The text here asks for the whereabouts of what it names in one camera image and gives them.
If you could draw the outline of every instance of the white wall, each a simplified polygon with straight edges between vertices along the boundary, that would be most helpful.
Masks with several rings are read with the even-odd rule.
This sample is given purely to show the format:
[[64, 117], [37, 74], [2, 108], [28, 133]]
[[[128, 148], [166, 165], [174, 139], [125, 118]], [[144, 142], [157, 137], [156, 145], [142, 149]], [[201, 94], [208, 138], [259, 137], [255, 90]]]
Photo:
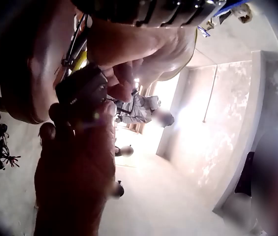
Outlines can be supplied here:
[[251, 61], [218, 66], [205, 123], [215, 66], [190, 71], [181, 112], [166, 150], [167, 159], [187, 176], [193, 190], [213, 209], [225, 189], [220, 181], [241, 131], [249, 98]]

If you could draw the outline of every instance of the sleeve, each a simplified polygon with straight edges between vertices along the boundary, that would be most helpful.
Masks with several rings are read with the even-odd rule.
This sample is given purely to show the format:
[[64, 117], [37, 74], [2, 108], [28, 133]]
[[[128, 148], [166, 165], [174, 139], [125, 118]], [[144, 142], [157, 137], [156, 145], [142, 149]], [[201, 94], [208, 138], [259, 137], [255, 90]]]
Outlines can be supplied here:
[[155, 110], [160, 107], [161, 102], [160, 102], [158, 96], [150, 96], [150, 97], [148, 97], [148, 99], [149, 99], [149, 104], [150, 104], [150, 107], [152, 110]]
[[121, 116], [121, 121], [126, 124], [147, 123], [148, 120], [142, 116]]

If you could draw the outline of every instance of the finger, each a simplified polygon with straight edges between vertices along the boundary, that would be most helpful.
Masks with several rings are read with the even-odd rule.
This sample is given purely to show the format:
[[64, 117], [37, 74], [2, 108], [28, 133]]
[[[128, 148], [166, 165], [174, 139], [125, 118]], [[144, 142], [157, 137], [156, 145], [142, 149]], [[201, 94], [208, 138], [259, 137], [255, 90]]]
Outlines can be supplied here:
[[69, 140], [74, 137], [73, 128], [66, 119], [66, 113], [59, 103], [54, 103], [49, 109], [49, 117], [56, 126], [56, 138]]
[[46, 122], [40, 127], [39, 136], [41, 137], [42, 146], [55, 139], [56, 128], [52, 123]]
[[76, 136], [88, 135], [91, 128], [102, 129], [113, 119], [116, 114], [117, 107], [110, 101], [105, 101], [94, 112], [94, 122], [79, 123], [76, 125]]
[[118, 81], [124, 85], [125, 82], [128, 82], [131, 85], [134, 85], [134, 77], [132, 73], [132, 61], [125, 62], [113, 67], [114, 74], [117, 77]]
[[96, 110], [101, 122], [97, 126], [76, 130], [76, 138], [81, 146], [94, 152], [90, 156], [95, 158], [102, 158], [110, 154], [114, 156], [115, 127], [113, 118], [115, 112], [116, 105], [112, 101], [105, 101]]

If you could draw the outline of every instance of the cable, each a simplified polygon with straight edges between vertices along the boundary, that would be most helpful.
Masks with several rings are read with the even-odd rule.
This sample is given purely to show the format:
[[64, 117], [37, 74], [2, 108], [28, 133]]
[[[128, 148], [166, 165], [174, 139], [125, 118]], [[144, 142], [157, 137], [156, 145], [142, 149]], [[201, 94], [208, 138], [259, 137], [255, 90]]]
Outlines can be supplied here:
[[75, 31], [75, 33], [74, 33], [74, 35], [73, 35], [73, 39], [71, 40], [70, 47], [69, 47], [69, 50], [68, 50], [68, 53], [67, 53], [67, 56], [66, 56], [66, 61], [67, 61], [67, 62], [68, 62], [68, 60], [69, 60], [69, 58], [70, 58], [70, 56], [71, 56], [72, 49], [73, 49], [73, 45], [74, 45], [74, 43], [75, 43], [75, 40], [76, 40], [76, 38], [77, 38], [79, 29], [80, 29], [80, 27], [81, 27], [81, 25], [82, 25], [82, 22], [83, 22], [84, 18], [85, 18], [85, 13], [83, 13], [82, 18], [81, 18], [81, 20], [79, 21], [77, 30]]

